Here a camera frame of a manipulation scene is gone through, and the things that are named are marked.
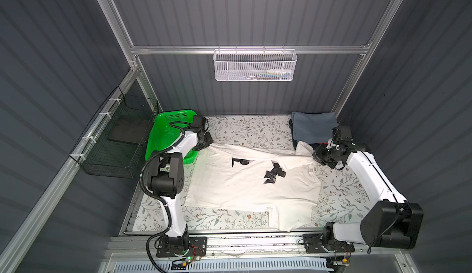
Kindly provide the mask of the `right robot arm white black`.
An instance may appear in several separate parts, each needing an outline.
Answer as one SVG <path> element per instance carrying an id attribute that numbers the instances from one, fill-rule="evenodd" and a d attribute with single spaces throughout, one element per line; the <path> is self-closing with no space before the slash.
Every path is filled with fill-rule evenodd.
<path id="1" fill-rule="evenodd" d="M 335 169 L 338 164 L 354 172 L 371 202 L 360 223 L 329 222 L 323 229 L 322 246 L 336 252 L 350 243 L 369 248 L 413 249 L 417 243 L 424 211 L 410 203 L 385 176 L 367 145 L 352 138 L 350 127 L 337 126 L 327 143 L 315 150 L 313 158 Z"/>

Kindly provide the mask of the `white printed t-shirt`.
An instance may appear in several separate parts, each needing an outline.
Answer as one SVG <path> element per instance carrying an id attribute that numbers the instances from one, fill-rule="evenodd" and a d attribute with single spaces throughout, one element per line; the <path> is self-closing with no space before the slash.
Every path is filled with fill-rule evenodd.
<path id="1" fill-rule="evenodd" d="M 199 152 L 185 205 L 268 212 L 269 227 L 292 231 L 311 223 L 322 182 L 313 148 L 267 150 L 214 143 Z"/>

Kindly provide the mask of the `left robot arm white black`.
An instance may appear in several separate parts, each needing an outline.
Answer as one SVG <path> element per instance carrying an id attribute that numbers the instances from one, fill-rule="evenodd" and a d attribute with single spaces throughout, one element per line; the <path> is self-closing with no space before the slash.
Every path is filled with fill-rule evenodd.
<path id="1" fill-rule="evenodd" d="M 192 110 L 160 113 L 154 120 L 139 181 L 143 192 L 162 204 L 167 220 L 164 238 L 172 245 L 188 244 L 181 203 L 184 159 L 212 142 L 208 119 Z"/>

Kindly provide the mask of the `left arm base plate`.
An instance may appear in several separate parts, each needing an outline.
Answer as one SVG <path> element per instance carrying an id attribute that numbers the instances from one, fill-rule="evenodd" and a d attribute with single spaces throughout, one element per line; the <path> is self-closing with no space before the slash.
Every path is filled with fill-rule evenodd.
<path id="1" fill-rule="evenodd" d="M 161 237 L 155 244 L 156 257 L 204 257 L 206 255 L 206 237 Z"/>

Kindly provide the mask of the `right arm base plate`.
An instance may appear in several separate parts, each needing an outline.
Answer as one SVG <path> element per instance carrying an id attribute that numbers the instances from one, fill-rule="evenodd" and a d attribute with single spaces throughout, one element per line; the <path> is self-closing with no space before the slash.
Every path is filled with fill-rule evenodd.
<path id="1" fill-rule="evenodd" d="M 334 238 L 331 230 L 324 229 L 323 232 L 314 234 L 303 234 L 300 242 L 307 253 L 347 253 L 355 251 L 352 243 L 338 241 Z"/>

